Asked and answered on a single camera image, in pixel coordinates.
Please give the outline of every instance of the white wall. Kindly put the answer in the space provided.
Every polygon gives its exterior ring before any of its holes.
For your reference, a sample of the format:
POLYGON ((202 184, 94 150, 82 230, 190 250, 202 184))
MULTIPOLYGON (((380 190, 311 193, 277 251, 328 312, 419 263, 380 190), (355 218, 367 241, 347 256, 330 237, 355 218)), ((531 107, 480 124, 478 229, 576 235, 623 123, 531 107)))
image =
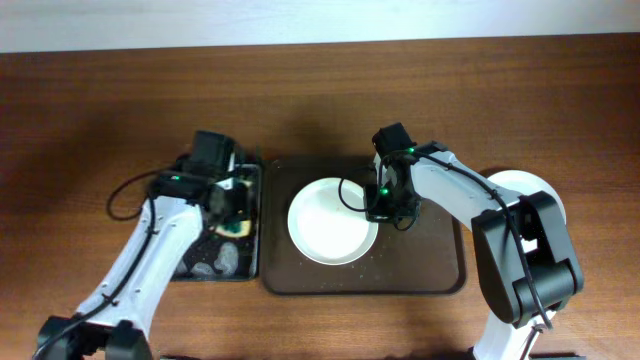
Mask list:
POLYGON ((0 52, 640 31, 640 0, 0 0, 0 52))

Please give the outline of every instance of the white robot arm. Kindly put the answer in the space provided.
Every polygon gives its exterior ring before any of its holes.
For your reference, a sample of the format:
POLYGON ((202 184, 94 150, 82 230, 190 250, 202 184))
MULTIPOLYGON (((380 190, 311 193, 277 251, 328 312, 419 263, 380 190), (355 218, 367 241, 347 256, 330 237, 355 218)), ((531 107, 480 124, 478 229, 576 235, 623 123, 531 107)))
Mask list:
POLYGON ((373 143, 379 176, 365 186, 367 219, 397 227, 402 219, 415 220, 420 201, 428 199, 471 230, 491 309, 473 356, 527 358, 541 330, 551 329, 550 318, 584 285, 556 200, 494 184, 442 144, 416 146, 399 123, 380 129, 373 143))
POLYGON ((133 234, 75 315, 52 316, 43 325, 34 359, 79 360, 99 348, 109 360, 153 359, 147 341, 151 321, 176 266, 210 226, 229 219, 225 190, 232 186, 237 150, 230 138, 199 131, 187 157, 132 179, 156 176, 133 234))

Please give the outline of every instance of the white plate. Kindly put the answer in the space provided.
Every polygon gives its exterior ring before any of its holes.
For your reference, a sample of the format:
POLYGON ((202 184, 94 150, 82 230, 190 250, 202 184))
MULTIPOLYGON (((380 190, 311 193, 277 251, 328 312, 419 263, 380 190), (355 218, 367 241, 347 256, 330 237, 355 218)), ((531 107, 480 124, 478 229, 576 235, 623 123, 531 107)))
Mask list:
MULTIPOLYGON (((378 234, 378 224, 364 213, 347 209, 338 197, 338 178, 312 182, 296 195, 289 207, 289 235, 298 250, 325 265, 342 265, 364 255, 378 234)), ((342 197, 347 204, 363 208, 364 191, 345 180, 342 197)))
POLYGON ((520 170, 506 170, 489 176, 489 181, 498 184, 509 190, 521 192, 523 195, 531 195, 538 191, 544 191, 553 196, 560 206, 564 223, 567 223, 567 214, 564 211, 564 204, 560 200, 558 193, 541 177, 532 173, 520 170))

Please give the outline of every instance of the wooden table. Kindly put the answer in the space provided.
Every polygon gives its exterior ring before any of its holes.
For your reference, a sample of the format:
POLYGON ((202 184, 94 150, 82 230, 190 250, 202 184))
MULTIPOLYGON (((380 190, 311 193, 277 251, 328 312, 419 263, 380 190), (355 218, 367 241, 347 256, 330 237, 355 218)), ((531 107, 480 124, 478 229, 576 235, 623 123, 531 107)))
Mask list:
MULTIPOLYGON (((70 315, 133 223, 104 201, 208 129, 293 154, 373 154, 402 121, 468 166, 538 174, 560 193, 586 278, 535 352, 640 352, 640 36, 429 40, 0 56, 0 354, 24 359, 70 315)), ((140 198, 124 195, 121 210, 140 198)), ((260 281, 171 284, 156 354, 384 358, 465 350, 488 307, 469 277, 451 297, 300 297, 260 281)))

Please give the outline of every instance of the plastic tray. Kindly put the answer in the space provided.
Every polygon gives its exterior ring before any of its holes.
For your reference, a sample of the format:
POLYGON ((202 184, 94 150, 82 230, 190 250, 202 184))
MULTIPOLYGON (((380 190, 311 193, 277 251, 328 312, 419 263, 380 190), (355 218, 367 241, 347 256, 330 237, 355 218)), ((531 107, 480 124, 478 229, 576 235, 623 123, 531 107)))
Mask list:
MULTIPOLYGON (((279 295, 421 294, 448 295, 466 281, 459 223, 444 209, 423 201, 407 232, 380 224, 371 249, 349 264, 329 266, 306 258, 293 244, 287 213, 295 195, 310 182, 340 177, 370 158, 298 157, 273 162, 265 175, 261 222, 260 277, 279 295)), ((354 174, 359 184, 373 173, 354 174)))

